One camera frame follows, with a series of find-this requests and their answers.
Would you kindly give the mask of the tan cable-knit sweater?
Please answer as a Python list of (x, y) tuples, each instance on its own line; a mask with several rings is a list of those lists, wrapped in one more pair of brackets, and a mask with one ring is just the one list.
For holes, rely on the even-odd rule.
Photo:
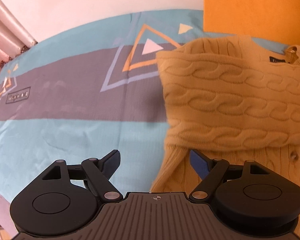
[(169, 129), (151, 190), (190, 193), (190, 148), (255, 158), (300, 186), (300, 46), (284, 54), (246, 36), (198, 38), (156, 54)]

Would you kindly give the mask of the blue grey patterned bedsheet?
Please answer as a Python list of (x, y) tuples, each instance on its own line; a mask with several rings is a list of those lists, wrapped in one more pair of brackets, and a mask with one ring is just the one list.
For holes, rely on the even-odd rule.
[[(17, 233), (12, 200), (58, 159), (118, 150), (112, 184), (153, 192), (169, 129), (156, 54), (228, 36), (251, 38), (204, 32), (199, 10), (138, 12), (63, 32), (9, 62), (0, 73), (0, 225)], [(251, 39), (277, 54), (300, 46)]]

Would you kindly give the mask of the orange headboard panel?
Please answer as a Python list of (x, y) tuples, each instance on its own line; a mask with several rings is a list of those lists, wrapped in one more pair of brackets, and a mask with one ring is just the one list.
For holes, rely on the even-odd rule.
[(203, 29), (300, 45), (300, 0), (204, 0)]

